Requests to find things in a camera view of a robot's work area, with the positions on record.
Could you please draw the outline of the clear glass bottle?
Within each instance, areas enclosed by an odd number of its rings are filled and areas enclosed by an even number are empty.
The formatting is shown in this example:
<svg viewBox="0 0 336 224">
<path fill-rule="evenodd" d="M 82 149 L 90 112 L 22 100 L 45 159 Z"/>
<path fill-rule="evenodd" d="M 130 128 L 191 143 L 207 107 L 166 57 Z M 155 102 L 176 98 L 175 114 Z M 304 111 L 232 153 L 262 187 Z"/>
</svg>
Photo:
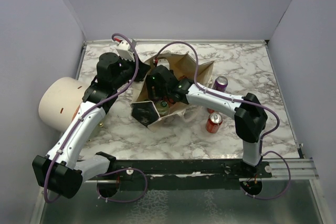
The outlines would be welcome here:
<svg viewBox="0 0 336 224">
<path fill-rule="evenodd" d="M 155 107 L 160 116 L 166 116 L 169 114 L 169 104 L 166 101 L 160 100 L 155 104 Z"/>
</svg>

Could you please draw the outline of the beige canvas tote bag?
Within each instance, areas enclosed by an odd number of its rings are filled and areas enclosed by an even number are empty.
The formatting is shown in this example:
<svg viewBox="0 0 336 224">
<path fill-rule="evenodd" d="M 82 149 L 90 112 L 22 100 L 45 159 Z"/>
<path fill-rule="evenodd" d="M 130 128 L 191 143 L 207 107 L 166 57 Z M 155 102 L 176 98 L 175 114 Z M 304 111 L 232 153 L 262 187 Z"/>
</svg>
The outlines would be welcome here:
<svg viewBox="0 0 336 224">
<path fill-rule="evenodd" d="M 174 115 L 178 115 L 184 122 L 190 122 L 197 116 L 201 107 L 198 106 L 192 114 L 185 117 L 185 112 L 190 106 L 184 103 L 168 103 L 170 110 L 166 116 L 160 116 L 155 104 L 157 102 L 148 99 L 148 93 L 146 88 L 146 77 L 149 72 L 155 67 L 153 60 L 155 58 L 166 58 L 170 63 L 170 70 L 173 72 L 178 80 L 188 78 L 190 80 L 196 79 L 198 83 L 203 86 L 210 87 L 212 84 L 212 72 L 213 61 L 209 61 L 203 64 L 198 64 L 189 54 L 160 54 L 148 59 L 145 64 L 149 65 L 151 69 L 147 72 L 143 81 L 134 82 L 131 87 L 133 88 L 133 99 L 131 102 L 131 115 L 134 119 L 147 127 L 152 132 L 157 131 L 160 128 L 162 122 L 166 119 L 172 119 Z"/>
</svg>

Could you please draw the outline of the purple fanta can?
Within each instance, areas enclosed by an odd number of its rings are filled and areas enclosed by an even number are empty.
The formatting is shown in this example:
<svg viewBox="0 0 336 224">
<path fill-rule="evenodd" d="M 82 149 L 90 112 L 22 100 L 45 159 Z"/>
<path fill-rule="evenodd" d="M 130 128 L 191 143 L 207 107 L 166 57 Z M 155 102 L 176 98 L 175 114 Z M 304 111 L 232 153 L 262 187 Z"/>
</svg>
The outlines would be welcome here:
<svg viewBox="0 0 336 224">
<path fill-rule="evenodd" d="M 225 76 L 218 76 L 214 81 L 213 89 L 220 92 L 225 92 L 227 86 L 228 86 L 228 79 Z"/>
</svg>

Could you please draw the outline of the red cola can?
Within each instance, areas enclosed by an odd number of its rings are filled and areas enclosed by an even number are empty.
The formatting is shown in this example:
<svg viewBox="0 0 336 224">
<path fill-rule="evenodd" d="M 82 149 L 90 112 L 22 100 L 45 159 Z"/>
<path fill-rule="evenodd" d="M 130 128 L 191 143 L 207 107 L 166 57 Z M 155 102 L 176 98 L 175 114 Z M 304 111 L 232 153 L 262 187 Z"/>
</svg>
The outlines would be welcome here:
<svg viewBox="0 0 336 224">
<path fill-rule="evenodd" d="M 218 131 L 222 123 L 223 123 L 222 115 L 218 112 L 214 112 L 209 115 L 205 127 L 209 133 L 214 134 Z"/>
</svg>

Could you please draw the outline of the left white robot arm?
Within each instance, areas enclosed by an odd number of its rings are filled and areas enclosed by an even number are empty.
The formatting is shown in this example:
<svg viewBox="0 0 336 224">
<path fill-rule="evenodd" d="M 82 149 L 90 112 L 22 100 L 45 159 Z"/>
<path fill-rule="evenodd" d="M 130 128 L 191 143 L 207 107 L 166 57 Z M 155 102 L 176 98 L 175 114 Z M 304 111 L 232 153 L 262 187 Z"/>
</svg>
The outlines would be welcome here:
<svg viewBox="0 0 336 224">
<path fill-rule="evenodd" d="M 114 156 L 98 152 L 82 162 L 78 157 L 118 96 L 133 82 L 142 81 L 149 70 L 150 65 L 138 57 L 131 61 L 112 52 L 99 57 L 97 74 L 85 90 L 74 119 L 57 144 L 45 156 L 37 155 L 32 162 L 37 182 L 45 193 L 53 191 L 70 199 L 83 182 L 96 176 L 110 179 L 115 175 Z"/>
</svg>

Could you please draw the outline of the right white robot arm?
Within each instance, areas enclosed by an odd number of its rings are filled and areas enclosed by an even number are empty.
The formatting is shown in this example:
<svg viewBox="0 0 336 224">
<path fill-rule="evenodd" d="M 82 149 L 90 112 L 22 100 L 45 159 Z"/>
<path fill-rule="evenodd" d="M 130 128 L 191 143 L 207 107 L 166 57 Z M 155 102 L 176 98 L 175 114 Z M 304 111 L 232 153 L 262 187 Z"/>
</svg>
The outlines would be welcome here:
<svg viewBox="0 0 336 224">
<path fill-rule="evenodd" d="M 225 94 L 201 85 L 196 79 L 178 80 L 171 70 L 160 65 L 146 77 L 149 98 L 166 98 L 171 103 L 184 103 L 207 107 L 235 121 L 236 134 L 243 141 L 241 171 L 254 177 L 260 171 L 261 135 L 268 116 L 257 97 Z"/>
</svg>

